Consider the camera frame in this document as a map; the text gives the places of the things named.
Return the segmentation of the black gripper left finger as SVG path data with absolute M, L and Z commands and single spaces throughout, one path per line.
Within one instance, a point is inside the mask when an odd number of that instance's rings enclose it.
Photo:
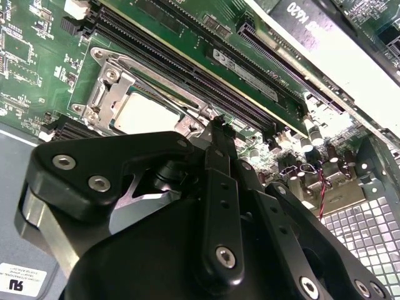
M 69 279 L 95 245 L 185 199 L 236 199 L 221 117 L 205 148 L 174 131 L 44 143 L 33 150 L 19 211 Z

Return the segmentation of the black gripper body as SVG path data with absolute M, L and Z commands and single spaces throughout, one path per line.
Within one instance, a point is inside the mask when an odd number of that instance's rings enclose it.
M 65 299 L 292 299 L 236 199 L 176 201 L 93 246 Z

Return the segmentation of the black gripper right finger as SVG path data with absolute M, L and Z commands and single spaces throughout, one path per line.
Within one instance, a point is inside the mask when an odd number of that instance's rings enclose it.
M 263 187 L 238 159 L 236 132 L 224 127 L 244 220 L 243 282 L 228 299 L 389 299 L 365 266 L 285 186 Z

